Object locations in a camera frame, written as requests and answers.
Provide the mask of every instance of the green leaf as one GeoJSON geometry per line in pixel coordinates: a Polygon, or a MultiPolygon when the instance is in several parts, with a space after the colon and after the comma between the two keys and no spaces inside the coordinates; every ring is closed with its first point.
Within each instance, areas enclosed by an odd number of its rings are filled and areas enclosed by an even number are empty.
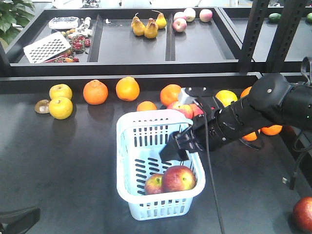
{"type": "Polygon", "coordinates": [[[0,1],[0,10],[2,12],[8,12],[9,10],[12,9],[12,6],[13,6],[13,4],[11,4],[11,3],[6,3],[3,1],[0,1]]]}
{"type": "Polygon", "coordinates": [[[24,6],[23,4],[17,3],[14,5],[14,7],[12,7],[12,11],[17,11],[17,9],[20,10],[26,10],[26,6],[24,6]]]}
{"type": "Polygon", "coordinates": [[[10,27],[6,33],[0,31],[0,38],[5,40],[6,43],[10,44],[19,33],[20,30],[16,29],[15,27],[10,27]]]}
{"type": "Polygon", "coordinates": [[[28,18],[29,20],[31,20],[31,19],[34,17],[33,14],[30,14],[30,13],[28,13],[27,11],[20,10],[20,9],[17,9],[17,13],[18,13],[19,15],[21,15],[21,16],[24,16],[24,17],[28,18]]]}
{"type": "Polygon", "coordinates": [[[1,21],[7,22],[7,23],[16,23],[16,19],[11,11],[4,12],[1,16],[1,21]]]}
{"type": "Polygon", "coordinates": [[[0,30],[3,31],[4,33],[9,30],[9,28],[12,26],[11,23],[8,22],[3,22],[0,20],[0,30]]]}
{"type": "Polygon", "coordinates": [[[29,23],[29,19],[23,16],[16,17],[16,24],[25,27],[29,23]]]}
{"type": "Polygon", "coordinates": [[[32,1],[30,0],[13,0],[12,1],[14,4],[22,4],[24,6],[28,6],[30,9],[32,9],[33,11],[35,10],[35,5],[32,1]]]}

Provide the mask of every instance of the orange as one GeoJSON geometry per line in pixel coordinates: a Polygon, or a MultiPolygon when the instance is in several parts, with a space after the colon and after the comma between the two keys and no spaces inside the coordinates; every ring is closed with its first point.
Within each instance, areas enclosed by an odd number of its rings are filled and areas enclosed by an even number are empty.
{"type": "Polygon", "coordinates": [[[152,110],[157,110],[157,107],[151,101],[141,102],[136,108],[136,111],[152,111],[152,110]]]}
{"type": "Polygon", "coordinates": [[[245,141],[254,141],[257,140],[257,134],[255,132],[249,133],[242,137],[245,141]]]}
{"type": "Polygon", "coordinates": [[[160,92],[160,101],[163,105],[169,106],[171,103],[178,101],[177,96],[181,92],[181,86],[177,84],[168,84],[160,92]]]}
{"type": "Polygon", "coordinates": [[[263,127],[261,128],[261,132],[265,135],[274,136],[279,134],[282,131],[282,125],[272,125],[271,127],[263,127]]]}
{"type": "Polygon", "coordinates": [[[108,96],[108,89],[101,81],[94,79],[83,88],[83,97],[91,105],[100,105],[104,103],[108,96]]]}
{"type": "Polygon", "coordinates": [[[240,98],[248,95],[251,89],[252,89],[251,86],[249,86],[248,88],[244,89],[244,91],[240,94],[240,98]]]}
{"type": "Polygon", "coordinates": [[[134,101],[140,94],[140,87],[133,77],[124,77],[117,82],[116,94],[124,101],[134,101]]]}

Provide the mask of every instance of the yellow citrus fruit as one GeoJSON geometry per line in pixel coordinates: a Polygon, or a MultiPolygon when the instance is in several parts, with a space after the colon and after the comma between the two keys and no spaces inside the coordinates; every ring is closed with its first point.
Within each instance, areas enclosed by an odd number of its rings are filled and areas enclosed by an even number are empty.
{"type": "Polygon", "coordinates": [[[51,100],[57,97],[72,99],[73,91],[67,84],[56,84],[50,88],[49,96],[51,100]]]}
{"type": "Polygon", "coordinates": [[[49,112],[57,119],[68,118],[73,112],[73,103],[67,97],[57,97],[50,101],[49,112]]]}
{"type": "Polygon", "coordinates": [[[227,107],[233,101],[237,101],[236,94],[230,90],[221,90],[215,95],[215,97],[222,102],[224,107],[227,107]]]}

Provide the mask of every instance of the white plastic basket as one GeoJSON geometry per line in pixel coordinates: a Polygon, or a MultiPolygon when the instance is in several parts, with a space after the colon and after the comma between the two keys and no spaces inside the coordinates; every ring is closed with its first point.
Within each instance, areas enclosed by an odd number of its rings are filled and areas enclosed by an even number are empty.
{"type": "Polygon", "coordinates": [[[193,122],[176,110],[156,110],[124,114],[117,122],[117,191],[128,202],[136,220],[186,214],[193,197],[205,186],[205,172],[198,153],[189,160],[161,162],[159,152],[174,131],[182,131],[193,122]],[[153,173],[164,173],[174,165],[189,167],[196,186],[187,191],[145,195],[145,181],[153,173]]]}

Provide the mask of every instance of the apple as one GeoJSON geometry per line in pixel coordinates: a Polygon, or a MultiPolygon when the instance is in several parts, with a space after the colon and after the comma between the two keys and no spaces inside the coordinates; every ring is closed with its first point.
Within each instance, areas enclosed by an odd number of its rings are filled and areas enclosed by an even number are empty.
{"type": "Polygon", "coordinates": [[[202,9],[199,13],[199,18],[202,22],[207,23],[213,17],[213,12],[209,9],[202,9]]]}
{"type": "Polygon", "coordinates": [[[184,114],[186,118],[193,118],[193,110],[188,104],[181,104],[179,101],[171,103],[167,109],[177,110],[184,114]]]}
{"type": "Polygon", "coordinates": [[[312,197],[301,198],[293,207],[292,216],[304,232],[312,232],[312,197]]]}
{"type": "Polygon", "coordinates": [[[182,18],[178,18],[172,24],[174,30],[178,33],[184,32],[187,26],[186,20],[182,18]]]}
{"type": "Polygon", "coordinates": [[[195,103],[190,104],[190,107],[193,110],[193,117],[204,114],[204,112],[195,103]]]}
{"type": "Polygon", "coordinates": [[[184,14],[186,15],[186,19],[185,20],[187,22],[192,22],[195,19],[195,17],[196,17],[196,11],[193,8],[190,8],[190,7],[186,8],[184,10],[184,14]]]}
{"type": "Polygon", "coordinates": [[[162,176],[162,188],[165,193],[190,190],[195,185],[194,173],[183,165],[169,167],[162,176]]]}
{"type": "Polygon", "coordinates": [[[174,21],[178,18],[182,18],[186,20],[186,14],[183,11],[176,12],[174,15],[174,21]]]}
{"type": "Polygon", "coordinates": [[[164,192],[162,188],[162,176],[163,174],[155,173],[150,176],[144,186],[145,194],[162,194],[164,192]]]}

